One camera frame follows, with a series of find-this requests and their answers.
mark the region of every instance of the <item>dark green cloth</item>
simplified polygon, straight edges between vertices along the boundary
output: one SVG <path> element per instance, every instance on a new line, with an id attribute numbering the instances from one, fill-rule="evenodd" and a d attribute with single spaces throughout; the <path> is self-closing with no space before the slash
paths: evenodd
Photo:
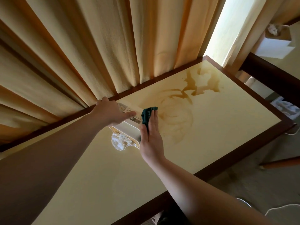
<path id="1" fill-rule="evenodd" d="M 152 110 L 157 110 L 158 108 L 156 106 L 153 106 L 153 107 L 149 107 L 147 109 L 144 109 L 143 112 L 142 112 L 142 120 L 143 120 L 143 124 L 147 127 L 147 132 L 149 132 L 149 129 L 148 129 L 148 124 L 149 124 L 149 119 L 150 119 L 150 116 L 151 116 L 151 111 Z"/>

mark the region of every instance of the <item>chair leg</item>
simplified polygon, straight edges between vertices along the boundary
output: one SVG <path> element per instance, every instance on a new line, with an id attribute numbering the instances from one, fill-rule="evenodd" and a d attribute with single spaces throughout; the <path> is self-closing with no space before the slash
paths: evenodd
<path id="1" fill-rule="evenodd" d="M 283 160 L 277 160 L 273 162 L 265 162 L 261 163 L 259 166 L 261 169 L 273 169 L 278 167 L 286 167 L 286 166 L 294 166 L 300 164 L 300 156 L 283 159 Z"/>

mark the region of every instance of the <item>hand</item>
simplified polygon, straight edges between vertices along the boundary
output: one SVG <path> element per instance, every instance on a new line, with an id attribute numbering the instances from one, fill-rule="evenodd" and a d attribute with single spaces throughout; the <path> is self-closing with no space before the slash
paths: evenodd
<path id="1" fill-rule="evenodd" d="M 163 139 L 158 131 L 158 111 L 152 110 L 149 119 L 149 134 L 145 125 L 141 125 L 140 151 L 143 159 L 149 165 L 160 163 L 165 159 L 163 154 Z"/>
<path id="2" fill-rule="evenodd" d="M 98 100 L 96 106 L 91 112 L 95 119 L 98 119 L 105 126 L 114 126 L 120 124 L 122 121 L 132 118 L 137 113 L 130 111 L 122 113 L 116 101 L 109 101 L 107 97 Z"/>

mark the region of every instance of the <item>person's left hand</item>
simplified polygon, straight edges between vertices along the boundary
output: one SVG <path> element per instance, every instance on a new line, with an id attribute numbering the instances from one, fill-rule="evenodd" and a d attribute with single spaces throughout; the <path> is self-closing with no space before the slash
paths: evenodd
<path id="1" fill-rule="evenodd" d="M 96 120 L 102 122 L 105 126 L 114 126 L 120 124 L 122 121 L 132 118 L 137 113 L 130 111 L 122 113 L 116 101 L 109 101 L 107 97 L 98 100 L 96 106 L 91 112 Z"/>

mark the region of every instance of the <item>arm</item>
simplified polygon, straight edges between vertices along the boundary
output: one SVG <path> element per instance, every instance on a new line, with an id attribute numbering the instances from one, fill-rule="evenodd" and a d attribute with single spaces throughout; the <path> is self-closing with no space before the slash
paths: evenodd
<path id="1" fill-rule="evenodd" d="M 31 224 L 96 134 L 135 114 L 103 97 L 90 114 L 0 160 L 0 224 Z"/>
<path id="2" fill-rule="evenodd" d="M 192 224 L 270 224 L 265 216 L 167 160 L 152 111 L 149 134 L 141 127 L 141 154 Z"/>

